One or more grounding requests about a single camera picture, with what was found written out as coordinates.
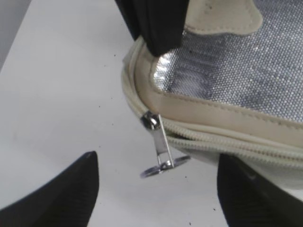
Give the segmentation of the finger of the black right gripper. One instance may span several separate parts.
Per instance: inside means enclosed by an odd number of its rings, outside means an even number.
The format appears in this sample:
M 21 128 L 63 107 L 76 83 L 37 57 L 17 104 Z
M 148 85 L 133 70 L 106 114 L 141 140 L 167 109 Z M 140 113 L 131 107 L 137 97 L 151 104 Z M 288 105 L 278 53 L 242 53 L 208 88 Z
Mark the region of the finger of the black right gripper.
M 221 154 L 217 195 L 230 227 L 301 227 L 303 203 L 237 157 Z

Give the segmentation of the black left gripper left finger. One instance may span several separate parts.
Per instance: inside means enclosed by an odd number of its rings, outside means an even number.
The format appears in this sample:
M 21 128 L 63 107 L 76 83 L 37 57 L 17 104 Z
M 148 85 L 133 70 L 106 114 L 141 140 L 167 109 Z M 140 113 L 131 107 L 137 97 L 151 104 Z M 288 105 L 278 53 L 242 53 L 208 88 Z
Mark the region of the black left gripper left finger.
M 86 227 L 98 192 L 98 156 L 86 152 L 47 184 L 1 209 L 0 225 Z

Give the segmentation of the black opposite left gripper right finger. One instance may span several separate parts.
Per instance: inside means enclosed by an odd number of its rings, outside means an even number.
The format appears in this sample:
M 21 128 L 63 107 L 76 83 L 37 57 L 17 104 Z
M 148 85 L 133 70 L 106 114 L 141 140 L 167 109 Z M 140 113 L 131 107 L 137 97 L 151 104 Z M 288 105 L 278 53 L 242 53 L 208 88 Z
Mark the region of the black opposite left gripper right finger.
M 153 56 L 180 47 L 186 0 L 117 0 L 116 4 L 132 38 L 141 36 Z

